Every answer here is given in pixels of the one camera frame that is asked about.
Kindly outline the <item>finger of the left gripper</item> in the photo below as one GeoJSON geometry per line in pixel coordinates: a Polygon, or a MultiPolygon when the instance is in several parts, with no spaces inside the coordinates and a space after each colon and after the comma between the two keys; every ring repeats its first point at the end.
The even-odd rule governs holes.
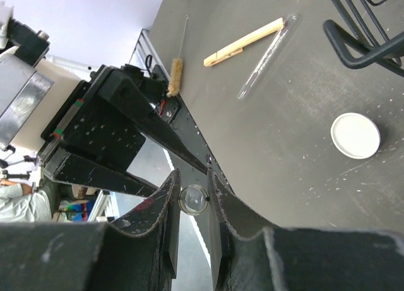
{"type": "Polygon", "coordinates": [[[206,165],[186,148],[171,126],[161,118],[158,111],[150,106],[151,103],[160,103],[165,99],[166,82],[146,77],[140,69],[127,70],[126,74],[134,84],[134,89],[131,90],[131,96],[128,98],[133,105],[129,107],[127,116],[147,137],[206,174],[206,165]]]}
{"type": "Polygon", "coordinates": [[[125,170],[114,169],[81,155],[57,148],[44,159],[44,174],[50,180],[117,193],[141,196],[152,195],[158,187],[125,170]]]}

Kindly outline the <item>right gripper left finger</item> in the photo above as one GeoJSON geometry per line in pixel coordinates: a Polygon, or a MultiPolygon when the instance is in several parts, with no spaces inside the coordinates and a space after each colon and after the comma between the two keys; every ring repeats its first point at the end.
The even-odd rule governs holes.
{"type": "Polygon", "coordinates": [[[110,223],[4,223],[2,290],[170,290],[181,175],[110,223]]]}

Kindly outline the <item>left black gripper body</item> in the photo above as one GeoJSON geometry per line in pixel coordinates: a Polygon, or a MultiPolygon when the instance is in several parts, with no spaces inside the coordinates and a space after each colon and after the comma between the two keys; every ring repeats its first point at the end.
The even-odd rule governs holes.
{"type": "Polygon", "coordinates": [[[47,177],[129,177],[145,137],[124,109],[145,82],[132,65],[102,66],[81,81],[42,131],[47,177]]]}

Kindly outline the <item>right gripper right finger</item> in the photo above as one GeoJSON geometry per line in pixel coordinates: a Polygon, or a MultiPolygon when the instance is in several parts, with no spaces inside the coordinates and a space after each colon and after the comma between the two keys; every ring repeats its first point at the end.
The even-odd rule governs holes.
{"type": "Polygon", "coordinates": [[[403,236],[369,229],[282,228],[209,170],[215,290],[402,290],[403,236]]]}

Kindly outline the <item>clear test tube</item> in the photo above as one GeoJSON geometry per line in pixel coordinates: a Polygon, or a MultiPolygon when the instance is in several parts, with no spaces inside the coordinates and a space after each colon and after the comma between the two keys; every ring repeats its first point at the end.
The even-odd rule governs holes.
{"type": "Polygon", "coordinates": [[[250,94],[257,89],[261,83],[261,80],[269,72],[270,68],[293,36],[301,22],[301,19],[302,18],[300,15],[287,16],[283,26],[276,32],[257,65],[251,71],[247,81],[241,87],[239,93],[237,94],[238,100],[247,100],[250,94]]]}
{"type": "Polygon", "coordinates": [[[202,214],[208,204],[208,192],[199,184],[188,185],[179,193],[179,206],[187,215],[195,217],[202,214]]]}

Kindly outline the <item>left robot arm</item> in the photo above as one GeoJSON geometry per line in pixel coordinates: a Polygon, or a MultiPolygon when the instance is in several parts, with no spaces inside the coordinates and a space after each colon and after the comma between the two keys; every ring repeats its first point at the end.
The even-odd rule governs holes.
{"type": "Polygon", "coordinates": [[[157,110],[166,82],[130,64],[101,66],[89,80],[46,59],[48,36],[1,5],[1,149],[33,150],[50,180],[147,197],[156,187],[128,173],[146,140],[190,166],[204,163],[157,110]]]}

